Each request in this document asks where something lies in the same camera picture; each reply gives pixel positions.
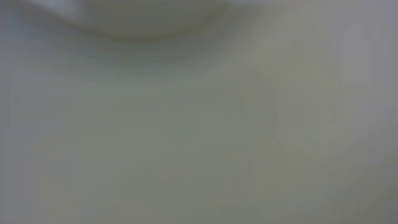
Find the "cream round bowl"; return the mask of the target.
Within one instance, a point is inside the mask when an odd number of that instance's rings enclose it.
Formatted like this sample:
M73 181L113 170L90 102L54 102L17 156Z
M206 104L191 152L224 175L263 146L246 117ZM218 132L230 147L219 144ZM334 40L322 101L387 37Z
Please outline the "cream round bowl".
M2 223L396 223L397 2L115 43L1 3Z

